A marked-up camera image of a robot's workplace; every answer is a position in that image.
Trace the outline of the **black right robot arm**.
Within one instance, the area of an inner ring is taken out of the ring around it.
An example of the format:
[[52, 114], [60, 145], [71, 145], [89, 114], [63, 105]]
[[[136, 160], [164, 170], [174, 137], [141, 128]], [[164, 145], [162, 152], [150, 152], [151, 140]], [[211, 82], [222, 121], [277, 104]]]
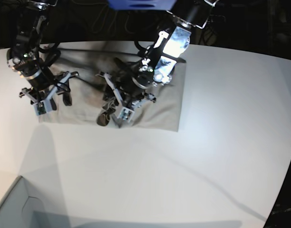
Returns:
[[72, 106], [69, 79], [78, 72], [55, 75], [50, 67], [59, 59], [59, 43], [41, 48], [44, 30], [49, 24], [49, 11], [56, 0], [29, 0], [19, 13], [13, 45], [7, 51], [7, 64], [29, 84], [21, 89], [19, 97], [28, 97], [36, 115], [57, 110], [54, 95], [61, 95], [65, 106]]

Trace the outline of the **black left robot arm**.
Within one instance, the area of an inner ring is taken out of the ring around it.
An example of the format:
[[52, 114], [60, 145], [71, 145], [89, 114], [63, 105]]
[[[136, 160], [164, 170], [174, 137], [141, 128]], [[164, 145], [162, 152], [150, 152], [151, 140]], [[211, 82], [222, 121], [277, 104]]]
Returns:
[[171, 82], [171, 73], [190, 44], [192, 28], [203, 29], [216, 4], [215, 0], [176, 1], [168, 10], [170, 18], [158, 25], [158, 37], [153, 44], [144, 48], [135, 42], [140, 60], [123, 62], [114, 58], [118, 70], [103, 74], [107, 85], [98, 125], [107, 126], [111, 120], [118, 126], [129, 123], [137, 108], [156, 102], [152, 88]]

